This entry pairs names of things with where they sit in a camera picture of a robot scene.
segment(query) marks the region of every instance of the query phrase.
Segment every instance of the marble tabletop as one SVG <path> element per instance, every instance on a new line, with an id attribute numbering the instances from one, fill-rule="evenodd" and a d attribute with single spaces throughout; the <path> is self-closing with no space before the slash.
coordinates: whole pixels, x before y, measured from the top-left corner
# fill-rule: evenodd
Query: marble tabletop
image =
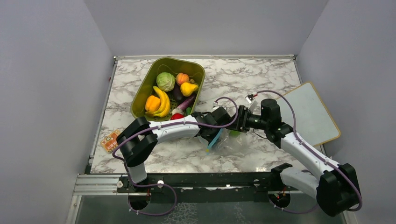
<path id="1" fill-rule="evenodd" d="M 207 58 L 184 59 L 198 63 L 206 72 L 196 111 L 209 111 L 215 99 L 227 96 L 238 105 L 248 105 L 245 96 L 258 90 L 286 93 L 300 85 L 296 67 L 291 58 Z M 108 98 L 99 141 L 92 162 L 91 173 L 124 173 L 120 160 L 112 157 L 100 145 L 100 140 L 113 130 L 123 131 L 133 120 L 130 106 L 139 86 L 154 59 L 119 60 Z M 258 96 L 276 98 L 273 95 Z M 231 102 L 219 101 L 230 114 L 235 113 Z M 250 130 L 223 147 L 206 153 L 206 145 L 197 138 L 183 138 L 157 145 L 145 161 L 148 173 L 199 172 L 259 172 L 269 171 L 285 162 L 303 169 L 303 165 L 287 152 L 277 148 Z"/>

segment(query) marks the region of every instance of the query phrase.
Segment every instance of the green cabbage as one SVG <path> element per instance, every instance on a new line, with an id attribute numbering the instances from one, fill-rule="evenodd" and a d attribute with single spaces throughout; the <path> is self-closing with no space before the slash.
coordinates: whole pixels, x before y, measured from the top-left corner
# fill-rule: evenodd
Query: green cabbage
<path id="1" fill-rule="evenodd" d="M 163 72 L 157 76 L 157 85 L 160 90 L 171 91 L 175 87 L 175 77 L 168 72 Z"/>

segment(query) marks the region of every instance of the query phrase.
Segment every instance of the whiteboard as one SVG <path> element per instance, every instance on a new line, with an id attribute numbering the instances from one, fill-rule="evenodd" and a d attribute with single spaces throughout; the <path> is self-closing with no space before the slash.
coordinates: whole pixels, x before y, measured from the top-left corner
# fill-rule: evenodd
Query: whiteboard
<path id="1" fill-rule="evenodd" d="M 316 146 L 334 140 L 341 135 L 325 104 L 311 82 L 286 93 L 296 114 L 297 132 L 311 145 Z M 293 126 L 293 117 L 289 106 L 282 98 L 277 102 L 281 108 L 282 121 Z"/>

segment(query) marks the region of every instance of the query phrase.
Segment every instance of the olive green plastic bin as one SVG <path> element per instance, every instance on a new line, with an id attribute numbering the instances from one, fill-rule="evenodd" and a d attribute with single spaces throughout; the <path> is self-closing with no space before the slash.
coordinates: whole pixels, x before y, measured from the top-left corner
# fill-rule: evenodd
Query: olive green plastic bin
<path id="1" fill-rule="evenodd" d="M 149 96 L 155 95 L 155 92 L 153 90 L 153 86 L 157 85 L 156 80 L 157 76 L 161 72 L 168 72 L 172 74 L 173 76 L 177 76 L 180 72 L 187 74 L 190 79 L 194 79 L 195 83 L 199 85 L 199 89 L 196 92 L 197 97 L 195 98 L 194 104 L 191 107 L 191 112 L 195 110 L 195 106 L 197 105 L 199 94 L 201 93 L 202 89 L 202 84 L 204 83 L 205 79 L 205 70 L 204 68 L 193 62 L 187 62 L 171 57 L 163 57 L 158 60 L 156 60 L 152 65 L 151 68 L 148 70 L 148 73 L 146 77 L 144 78 L 143 82 L 140 85 L 140 88 L 138 92 L 136 93 L 136 96 L 131 104 L 131 113 L 132 115 L 137 118 L 137 117 L 146 117 L 147 120 L 152 120 L 152 121 L 166 121 L 169 120 L 171 115 L 171 112 L 173 109 L 175 109 L 178 104 L 173 98 L 173 95 L 170 92 L 167 92 L 169 99 L 170 99 L 170 112 L 169 114 L 164 117 L 164 118 L 159 118 L 159 117 L 150 117 L 145 114 L 145 109 L 144 106 L 146 104 L 146 100 Z"/>

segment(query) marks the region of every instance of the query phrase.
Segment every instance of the gray wall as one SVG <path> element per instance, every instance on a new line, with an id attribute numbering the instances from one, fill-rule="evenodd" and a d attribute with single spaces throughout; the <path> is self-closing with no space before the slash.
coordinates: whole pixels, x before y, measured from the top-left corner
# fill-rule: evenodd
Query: gray wall
<path id="1" fill-rule="evenodd" d="M 341 129 L 326 151 L 357 170 L 360 224 L 396 220 L 395 12 L 394 0 L 329 0 L 297 57 Z"/>
<path id="2" fill-rule="evenodd" d="M 297 54 L 327 0 L 85 0 L 111 52 Z"/>
<path id="3" fill-rule="evenodd" d="M 112 68 L 82 0 L 0 2 L 0 223 L 64 223 Z"/>

